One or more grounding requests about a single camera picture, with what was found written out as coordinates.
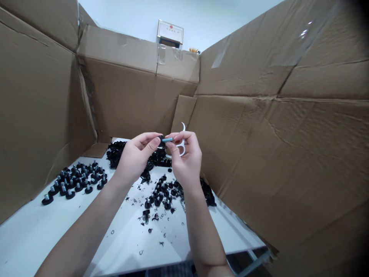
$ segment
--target forearm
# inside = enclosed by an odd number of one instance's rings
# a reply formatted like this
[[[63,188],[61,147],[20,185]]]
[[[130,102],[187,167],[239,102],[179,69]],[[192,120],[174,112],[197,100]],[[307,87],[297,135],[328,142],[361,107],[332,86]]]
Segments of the forearm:
[[[196,261],[210,267],[227,265],[226,254],[210,216],[200,181],[198,186],[191,187],[190,191],[185,190],[184,199],[188,238],[195,265]]]
[[[46,257],[36,276],[82,276],[132,184],[118,177],[106,184]]]

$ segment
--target finger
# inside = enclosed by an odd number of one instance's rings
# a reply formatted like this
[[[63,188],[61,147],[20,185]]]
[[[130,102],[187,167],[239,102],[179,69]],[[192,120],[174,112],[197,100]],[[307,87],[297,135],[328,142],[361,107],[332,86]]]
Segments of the finger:
[[[181,157],[177,146],[172,142],[167,142],[165,145],[170,149],[170,152],[172,154],[172,161],[178,162],[181,159]]]
[[[160,144],[161,140],[158,137],[154,137],[146,146],[145,148],[142,150],[142,152],[144,153],[146,159],[150,158],[150,155],[152,153],[154,153],[157,149],[158,146]]]
[[[137,137],[133,138],[132,141],[134,145],[138,146],[139,144],[143,144],[145,141],[151,141],[153,138],[160,136],[160,133],[152,132],[152,133],[142,133]]]
[[[179,132],[174,138],[174,140],[187,140],[188,144],[198,145],[196,134],[194,132],[182,131]]]
[[[165,138],[167,139],[168,137],[175,137],[176,135],[178,135],[179,133],[170,133],[169,135],[166,135]]]

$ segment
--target white wall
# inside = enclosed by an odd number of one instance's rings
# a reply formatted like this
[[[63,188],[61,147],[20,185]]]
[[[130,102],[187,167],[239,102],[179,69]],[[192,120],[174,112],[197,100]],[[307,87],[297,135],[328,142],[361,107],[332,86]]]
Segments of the white wall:
[[[182,49],[204,51],[281,0],[79,0],[101,27],[158,42],[159,19],[184,28]]]

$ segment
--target white plastic tool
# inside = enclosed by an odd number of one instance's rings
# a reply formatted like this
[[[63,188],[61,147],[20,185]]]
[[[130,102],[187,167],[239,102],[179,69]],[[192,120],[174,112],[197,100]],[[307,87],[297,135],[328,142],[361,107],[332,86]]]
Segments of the white plastic tool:
[[[185,124],[183,122],[182,122],[182,124],[183,124],[183,131],[186,131]],[[182,157],[185,154],[185,152],[186,152],[185,139],[183,138],[182,139],[182,142],[180,144],[176,145],[176,146],[178,148],[178,152],[180,153],[180,157]],[[182,153],[180,152],[179,147],[183,147],[183,152]],[[169,158],[169,159],[172,158],[172,156],[171,155],[168,155],[168,154],[166,154],[166,157]]]

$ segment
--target right hand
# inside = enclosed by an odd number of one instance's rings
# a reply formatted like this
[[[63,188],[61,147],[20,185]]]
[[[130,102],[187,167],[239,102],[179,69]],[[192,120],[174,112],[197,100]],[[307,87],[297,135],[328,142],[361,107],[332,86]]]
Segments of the right hand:
[[[178,148],[172,142],[166,146],[172,154],[172,168],[174,176],[184,189],[190,189],[200,184],[201,149],[194,132],[182,131],[171,133],[166,138],[172,137],[173,141],[185,139],[186,153],[180,157]]]

